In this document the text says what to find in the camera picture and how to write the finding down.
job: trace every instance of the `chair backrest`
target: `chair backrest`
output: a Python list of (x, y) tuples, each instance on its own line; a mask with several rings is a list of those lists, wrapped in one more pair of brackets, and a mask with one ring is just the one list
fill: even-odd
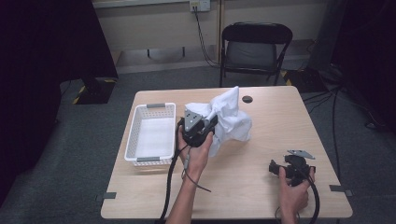
[(278, 23), (237, 22), (224, 28), (221, 40), (245, 43), (285, 44), (293, 38), (287, 26)]

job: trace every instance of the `hand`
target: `hand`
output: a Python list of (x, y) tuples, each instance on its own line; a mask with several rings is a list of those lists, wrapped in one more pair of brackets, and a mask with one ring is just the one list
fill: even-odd
[[(182, 137), (182, 129), (183, 127), (180, 126), (178, 129), (178, 145), (179, 149), (182, 149), (187, 145), (187, 143), (183, 140)], [(187, 154), (190, 152), (190, 162), (189, 162), (189, 176), (193, 178), (195, 181), (198, 181), (199, 177), (201, 176), (202, 171), (205, 169), (207, 165), (209, 149), (213, 142), (213, 132), (210, 132), (206, 140), (199, 146), (199, 147), (185, 147), (181, 153), (180, 158), (185, 162), (187, 158)]]
[[(315, 181), (315, 171), (311, 167), (309, 175)], [(292, 187), (286, 179), (286, 171), (279, 167), (279, 203), (282, 216), (282, 223), (297, 223), (296, 215), (298, 211), (308, 206), (308, 188), (310, 184), (304, 180), (298, 186)]]

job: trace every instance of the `chair seat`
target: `chair seat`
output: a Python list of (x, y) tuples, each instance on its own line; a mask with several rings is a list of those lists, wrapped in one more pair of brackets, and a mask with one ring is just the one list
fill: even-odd
[(276, 46), (271, 44), (229, 42), (227, 69), (248, 70), (272, 73), (276, 71)]

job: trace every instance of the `chair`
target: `chair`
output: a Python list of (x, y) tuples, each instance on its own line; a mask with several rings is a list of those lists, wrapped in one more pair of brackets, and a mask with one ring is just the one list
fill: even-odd
[[(226, 72), (267, 75), (267, 80), (276, 76), (275, 86), (292, 37), (292, 31), (282, 24), (237, 22), (227, 26), (221, 34), (219, 86)], [(279, 54), (276, 45), (283, 46)]]

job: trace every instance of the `black stand base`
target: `black stand base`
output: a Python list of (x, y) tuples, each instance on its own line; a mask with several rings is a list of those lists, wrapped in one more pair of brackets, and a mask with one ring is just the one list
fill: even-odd
[(288, 86), (295, 86), (299, 93), (328, 91), (319, 72), (314, 69), (289, 70), (283, 78)]
[(115, 80), (98, 80), (100, 88), (95, 88), (95, 90), (90, 91), (90, 88), (83, 86), (79, 91), (76, 99), (74, 100), (74, 105), (100, 105), (107, 104), (110, 98), (111, 92), (116, 85)]

